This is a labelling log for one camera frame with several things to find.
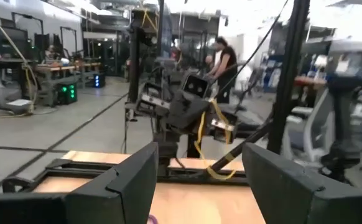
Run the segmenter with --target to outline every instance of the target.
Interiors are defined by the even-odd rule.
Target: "monitor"
[[[11,38],[11,40],[15,43],[19,51],[24,55],[25,58],[29,58],[30,52],[30,43],[28,43],[27,38],[27,31],[16,29],[16,28],[9,28],[3,27],[6,34]],[[2,33],[0,29],[0,54],[12,54],[17,55],[16,51],[9,47],[9,41],[7,40],[6,36]]]

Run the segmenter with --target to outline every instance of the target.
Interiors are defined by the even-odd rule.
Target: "yellow cable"
[[[37,86],[37,80],[36,80],[36,77],[33,73],[33,70],[32,68],[30,67],[28,61],[26,60],[26,58],[22,55],[21,51],[17,48],[17,46],[15,45],[15,43],[12,41],[12,39],[8,36],[8,34],[6,33],[6,31],[0,26],[0,30],[1,32],[4,34],[4,36],[6,37],[6,39],[8,40],[8,42],[11,44],[11,46],[15,49],[15,51],[18,53],[18,55],[21,57],[21,59],[24,61],[25,63],[25,66],[26,66],[26,70],[25,70],[25,75],[26,75],[26,80],[27,80],[27,85],[28,85],[28,88],[29,88],[29,96],[32,96],[32,93],[31,93],[31,89],[32,89],[32,84],[30,82],[30,78],[28,76],[28,73],[27,71],[29,70],[32,77],[33,77],[33,80],[34,80],[34,83],[35,83],[35,86]],[[34,95],[33,97],[31,98],[31,101],[32,103],[30,104],[30,107],[29,107],[29,113],[33,113],[33,110],[34,110],[34,103],[36,101],[36,98],[37,98],[37,90],[34,92]],[[21,114],[21,115],[13,115],[13,116],[0,116],[0,118],[13,118],[13,117],[19,117],[19,116],[25,116],[27,114]]]
[[[229,145],[230,144],[230,137],[231,137],[231,133],[229,130],[227,130],[228,127],[228,120],[225,118],[225,116],[223,115],[223,113],[221,112],[220,108],[217,105],[216,100],[210,100],[210,102],[213,104],[214,109],[216,111],[217,116],[219,117],[219,119],[221,121],[223,121],[226,125],[226,129],[225,129],[225,144]],[[205,155],[202,153],[202,150],[200,149],[200,143],[202,142],[202,137],[203,137],[203,127],[205,125],[205,116],[206,116],[206,112],[202,113],[202,117],[200,119],[200,124],[199,124],[199,129],[198,129],[198,139],[197,141],[194,142],[194,145],[196,147],[196,150],[199,152],[200,156],[203,159],[203,162],[205,163],[205,166],[207,166],[206,170],[207,172],[211,175],[212,178],[216,179],[216,180],[228,180],[230,178],[232,178],[232,176],[235,175],[236,170],[233,170],[229,175],[220,175],[217,174],[210,165],[207,164],[206,159],[205,159]],[[230,154],[227,153],[227,155],[225,156],[225,158],[229,161],[232,161],[234,159],[234,157]]]
[[[157,27],[156,27],[155,24],[152,22],[152,19],[149,17],[149,15],[148,15],[148,9],[144,9],[144,18],[142,19],[141,27],[144,27],[145,19],[148,19],[148,22],[151,24],[152,28],[153,28],[153,29],[156,31],[156,33],[157,33]]]

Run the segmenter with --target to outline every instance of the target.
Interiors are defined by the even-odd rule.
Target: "wooden table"
[[[83,162],[120,163],[129,155],[71,151],[63,158]],[[180,159],[188,168],[205,168],[201,159]],[[179,167],[171,161],[171,167]],[[241,162],[225,169],[243,170]],[[89,179],[49,177],[35,192],[69,192]],[[151,215],[159,224],[263,224],[264,219],[249,187],[157,183]]]
[[[310,77],[296,77],[294,79],[294,85],[296,86],[307,86],[313,85],[314,88],[320,88],[326,85],[326,80],[321,78],[310,78]]]
[[[67,65],[67,66],[53,66],[53,65],[38,65],[36,66],[37,71],[46,72],[47,70],[51,72],[61,71],[61,70],[73,70],[78,69],[79,67],[98,67],[101,63],[79,63],[78,65]]]

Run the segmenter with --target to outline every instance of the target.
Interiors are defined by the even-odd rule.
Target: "metal frame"
[[[292,15],[287,31],[284,63],[282,64],[281,77],[277,86],[276,102],[274,105],[273,126],[269,132],[267,149],[281,153],[282,138],[287,116],[290,113],[292,88],[297,75],[297,66],[300,50],[305,32],[305,24],[310,8],[310,0],[294,0]]]
[[[2,182],[3,193],[33,192],[48,177],[68,177],[94,179],[116,164],[103,162],[77,162],[69,159],[54,159],[43,172],[38,174],[33,180],[20,177],[10,177]],[[215,180],[207,177],[191,177],[191,175],[201,172],[201,169],[183,169],[166,167],[159,165],[157,182],[178,183],[178,184],[211,184],[211,185],[238,185],[248,186],[244,172],[236,172],[234,177],[227,181]],[[219,174],[229,175],[231,171],[220,171]]]
[[[44,22],[43,22],[42,19],[38,19],[38,18],[36,18],[34,16],[27,15],[27,14],[22,14],[22,13],[18,13],[18,12],[11,12],[11,18],[12,18],[12,21],[14,22],[15,27],[16,27],[15,16],[22,16],[25,19],[33,19],[33,20],[36,20],[36,21],[40,22],[40,32],[41,32],[42,36],[44,36]],[[44,56],[45,55],[44,42],[42,42],[42,45],[43,45],[43,49],[40,50],[40,53]]]
[[[75,36],[75,52],[77,52],[77,30],[72,29],[70,27],[64,27],[64,26],[60,26],[59,29],[61,30],[61,34],[60,34],[60,38],[61,38],[61,44],[62,44],[62,48],[64,49],[65,47],[63,46],[63,30],[69,30],[73,33],[73,36]]]

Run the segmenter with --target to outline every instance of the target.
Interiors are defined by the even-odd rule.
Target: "metal pole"
[[[180,12],[180,20],[179,20],[179,40],[181,39],[181,21],[182,21],[182,12]]]
[[[200,63],[202,63],[202,61],[201,61],[201,59],[202,59],[202,46],[203,46],[203,33],[200,34],[200,48],[199,48],[199,62]]]
[[[75,34],[75,51],[77,52],[77,31],[74,29],[74,34]]]
[[[62,48],[64,48],[64,47],[63,47],[63,27],[59,27],[59,29],[60,29],[60,35],[61,35]]]
[[[204,35],[205,35],[205,38],[204,38],[203,43],[200,45],[200,47],[203,47],[203,58],[199,58],[199,60],[202,60],[201,62],[204,63],[205,58],[206,58],[206,56],[207,56],[207,52],[206,52],[207,30],[205,30],[203,33],[204,33]]]
[[[162,33],[163,33],[163,13],[164,13],[164,0],[159,1],[159,25],[157,28],[157,56],[162,55]]]
[[[311,24],[308,26],[307,38],[305,39],[306,42],[310,38],[310,31],[311,31]]]
[[[118,76],[118,73],[120,73],[120,69],[118,68],[119,67],[118,59],[119,59],[119,31],[116,31],[116,52],[114,56],[114,67],[116,70],[116,76]]]
[[[268,150],[277,154],[281,153],[286,118],[290,113],[292,88],[297,73],[309,8],[310,0],[294,0],[289,30],[287,32],[281,77],[277,86],[273,125],[269,132],[267,145]]]
[[[86,20],[86,31],[88,32],[88,20]],[[87,57],[91,57],[90,54],[90,39],[87,39]]]
[[[139,27],[132,27],[130,44],[130,71],[128,102],[135,103],[138,99],[139,86]]]

